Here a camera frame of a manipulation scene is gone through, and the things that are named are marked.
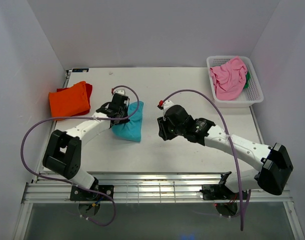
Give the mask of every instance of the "white wall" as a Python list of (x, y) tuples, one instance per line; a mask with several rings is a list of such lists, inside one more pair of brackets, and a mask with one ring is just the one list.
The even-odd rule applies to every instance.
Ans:
[(305, 234), (305, 1), (280, 1), (250, 58), (264, 93), (255, 114), (264, 141), (288, 149), (289, 184)]
[(250, 56), (280, 0), (28, 0), (63, 67)]
[[(20, 144), (28, 128), (50, 116), (48, 92), (65, 71), (26, 0), (0, 0), (0, 240), (13, 236), (26, 182)], [(49, 125), (32, 133), (25, 149), (32, 168)]]

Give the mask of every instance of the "black and white robotic arm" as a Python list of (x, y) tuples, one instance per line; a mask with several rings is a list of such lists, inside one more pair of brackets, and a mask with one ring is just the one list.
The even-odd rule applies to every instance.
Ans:
[[(189, 142), (233, 154), (227, 134), (214, 122), (205, 118), (193, 119), (182, 106), (170, 100), (158, 107), (163, 110), (163, 116), (157, 121), (159, 136), (164, 141), (183, 136)], [(293, 171), (286, 148), (279, 143), (271, 147), (252, 142), (234, 134), (230, 137), (237, 157), (253, 167), (240, 173), (242, 190), (261, 188), (270, 194), (281, 195)], [(209, 185), (202, 190), (204, 198), (212, 200), (229, 199), (238, 191), (238, 178), (235, 172), (222, 174), (219, 184)]]
[(96, 118), (125, 118), (128, 116), (129, 98), (125, 90), (117, 90), (111, 102), (103, 104), (86, 120), (66, 131), (52, 132), (42, 164), (70, 182), (86, 189), (96, 190), (98, 180), (81, 168), (82, 148), (94, 137), (113, 125), (125, 124), (126, 120), (97, 120)]

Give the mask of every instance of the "folded cloth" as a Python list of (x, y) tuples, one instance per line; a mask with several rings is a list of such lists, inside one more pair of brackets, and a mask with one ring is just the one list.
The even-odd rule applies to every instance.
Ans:
[[(128, 115), (132, 114), (137, 107), (137, 102), (133, 102), (128, 106)], [(142, 101), (139, 102), (139, 108), (129, 118), (129, 122), (125, 124), (114, 125), (111, 127), (112, 132), (122, 139), (140, 142), (142, 139), (142, 122), (143, 122), (143, 107), (144, 103)]]
[[(93, 85), (91, 85), (89, 83), (86, 83), (85, 86), (86, 86), (87, 100), (88, 100), (88, 103), (90, 105), (91, 104), (91, 95), (92, 95), (92, 91), (93, 91)], [(57, 88), (57, 92), (61, 92), (61, 91), (66, 90), (68, 88), (69, 87)], [(79, 112), (77, 114), (74, 114), (73, 116), (82, 116), (82, 115), (88, 114), (89, 112), (90, 112), (90, 109), (86, 110), (86, 111)]]
[(247, 67), (239, 56), (210, 68), (213, 87), (219, 100), (234, 100), (246, 84)]
[(85, 81), (62, 91), (50, 92), (48, 98), (53, 117), (70, 117), (89, 111), (91, 108)]

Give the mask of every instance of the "plastic basket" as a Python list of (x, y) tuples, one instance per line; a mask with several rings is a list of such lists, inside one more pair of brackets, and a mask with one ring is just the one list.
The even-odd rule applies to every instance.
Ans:
[(243, 89), (239, 97), (236, 98), (235, 100), (224, 101), (224, 100), (219, 100), (216, 97), (213, 80), (210, 74), (210, 68), (225, 64), (234, 57), (236, 56), (210, 56), (207, 58), (207, 68), (209, 73), (213, 102), (219, 108), (246, 108), (255, 103), (260, 103), (264, 100), (264, 95), (261, 86), (259, 84), (257, 75), (255, 73), (253, 64), (251, 60), (245, 56), (239, 56), (239, 57), (244, 62), (248, 72), (250, 73), (250, 79), (248, 80), (248, 88)]

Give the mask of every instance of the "folded orange towel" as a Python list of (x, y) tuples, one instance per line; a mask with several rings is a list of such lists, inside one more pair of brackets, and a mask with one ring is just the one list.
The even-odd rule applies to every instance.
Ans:
[(91, 108), (85, 81), (78, 82), (63, 91), (50, 92), (48, 97), (53, 117), (70, 117)]

